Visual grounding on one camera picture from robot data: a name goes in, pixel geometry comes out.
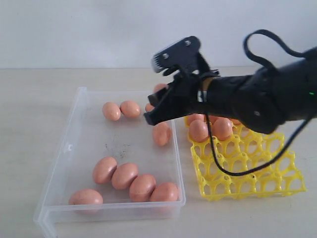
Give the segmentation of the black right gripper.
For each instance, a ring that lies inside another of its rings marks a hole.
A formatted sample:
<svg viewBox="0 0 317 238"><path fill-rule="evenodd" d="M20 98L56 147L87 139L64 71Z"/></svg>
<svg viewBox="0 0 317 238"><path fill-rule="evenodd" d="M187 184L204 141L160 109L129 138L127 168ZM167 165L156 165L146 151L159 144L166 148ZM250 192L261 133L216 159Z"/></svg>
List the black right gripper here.
<svg viewBox="0 0 317 238"><path fill-rule="evenodd" d="M169 85L148 96L148 101L154 108L144 113L147 124L157 125L190 114L206 113L206 106L202 99L203 83L209 77L219 76L219 72L210 68L201 53L195 55L194 61L198 73L178 65L164 71L164 76L172 73L175 75Z"/></svg>

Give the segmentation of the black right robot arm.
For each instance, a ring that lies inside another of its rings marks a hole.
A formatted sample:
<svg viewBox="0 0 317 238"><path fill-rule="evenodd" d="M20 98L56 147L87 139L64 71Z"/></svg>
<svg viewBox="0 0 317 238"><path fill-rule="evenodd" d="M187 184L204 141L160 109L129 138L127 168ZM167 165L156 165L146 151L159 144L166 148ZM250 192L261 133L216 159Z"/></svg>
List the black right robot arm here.
<svg viewBox="0 0 317 238"><path fill-rule="evenodd" d="M270 134L287 121L317 116L317 51L278 69L219 77L199 51L177 56L179 72L167 89L150 95L149 125L190 114L237 119L247 128Z"/></svg>

